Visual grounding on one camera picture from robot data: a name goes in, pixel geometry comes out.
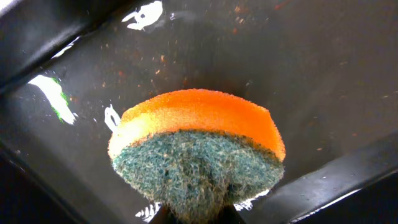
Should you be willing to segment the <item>green and orange sponge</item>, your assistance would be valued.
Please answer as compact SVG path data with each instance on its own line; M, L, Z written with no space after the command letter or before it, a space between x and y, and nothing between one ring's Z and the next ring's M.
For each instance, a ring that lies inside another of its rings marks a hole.
M108 156L114 171L180 222L208 223L273 188L285 146L270 112L215 90L177 90L126 110Z

